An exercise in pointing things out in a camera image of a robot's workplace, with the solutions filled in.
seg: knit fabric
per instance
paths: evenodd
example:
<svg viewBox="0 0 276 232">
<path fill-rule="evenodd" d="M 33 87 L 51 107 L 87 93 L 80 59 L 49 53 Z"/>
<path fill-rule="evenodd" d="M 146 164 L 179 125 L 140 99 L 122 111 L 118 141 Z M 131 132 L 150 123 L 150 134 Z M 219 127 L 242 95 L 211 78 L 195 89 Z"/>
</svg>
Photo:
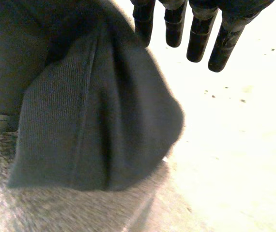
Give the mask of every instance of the knit fabric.
<svg viewBox="0 0 276 232">
<path fill-rule="evenodd" d="M 123 232 L 166 178 L 166 166 L 123 192 L 67 188 L 8 189 L 16 133 L 0 133 L 0 232 Z"/>
</svg>

